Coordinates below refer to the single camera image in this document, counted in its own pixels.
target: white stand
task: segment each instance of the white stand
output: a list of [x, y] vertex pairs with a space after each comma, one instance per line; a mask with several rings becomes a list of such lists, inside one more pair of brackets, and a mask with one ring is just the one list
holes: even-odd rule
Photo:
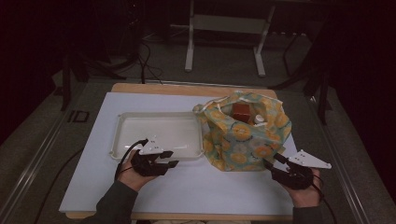
[[193, 35], [194, 29], [212, 30], [222, 32], [236, 32], [245, 34], [261, 35], [260, 43], [253, 48], [259, 77], [265, 77], [264, 65], [262, 63], [262, 46], [267, 37], [271, 19], [273, 18], [275, 6], [271, 6], [266, 20], [246, 19], [234, 17], [194, 15], [194, 0], [190, 1], [190, 26], [189, 26], [189, 45], [187, 48], [185, 71], [192, 71], [192, 60], [194, 54]]

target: gray sleeve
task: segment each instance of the gray sleeve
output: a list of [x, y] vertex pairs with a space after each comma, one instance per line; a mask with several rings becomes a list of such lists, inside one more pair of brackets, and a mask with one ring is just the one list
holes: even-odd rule
[[96, 213], [92, 217], [84, 218], [81, 224], [111, 224], [131, 223], [132, 209], [137, 192], [130, 189], [120, 181], [108, 189], [105, 196], [96, 205]]
[[293, 224], [321, 224], [323, 217], [319, 206], [293, 208]]

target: clear plastic tray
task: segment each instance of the clear plastic tray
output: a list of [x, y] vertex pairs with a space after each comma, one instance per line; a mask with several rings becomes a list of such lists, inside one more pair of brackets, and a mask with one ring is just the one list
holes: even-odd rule
[[192, 112], [128, 112], [120, 115], [110, 156], [120, 160], [133, 143], [154, 135], [164, 150], [174, 152], [171, 159], [162, 161], [196, 159], [203, 154], [201, 123]]

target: floral fabric bag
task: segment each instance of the floral fabric bag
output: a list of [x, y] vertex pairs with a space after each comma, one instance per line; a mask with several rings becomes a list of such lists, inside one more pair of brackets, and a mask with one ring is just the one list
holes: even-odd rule
[[[235, 119], [235, 105], [248, 108], [248, 122]], [[203, 141], [205, 155], [221, 171], [264, 170], [262, 160], [273, 163], [291, 131], [282, 102], [252, 92], [236, 91], [196, 105], [193, 112], [209, 127]], [[261, 120], [255, 124], [254, 118]]]

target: wooden table edge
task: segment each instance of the wooden table edge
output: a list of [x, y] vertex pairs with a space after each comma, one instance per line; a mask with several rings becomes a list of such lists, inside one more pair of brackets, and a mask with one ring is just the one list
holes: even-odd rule
[[[94, 212], [66, 212], [68, 218], [83, 219]], [[234, 215], [234, 214], [189, 214], [189, 213], [132, 213], [132, 220], [205, 220], [205, 221], [290, 221], [292, 215]]]
[[221, 97], [230, 95], [235, 91], [251, 91], [271, 98], [277, 98], [276, 93], [267, 89], [251, 89], [244, 87], [213, 87], [195, 85], [161, 85], [161, 84], [133, 84], [116, 83], [111, 92], [125, 93], [148, 93], [166, 95], [192, 95], [192, 96], [215, 96]]

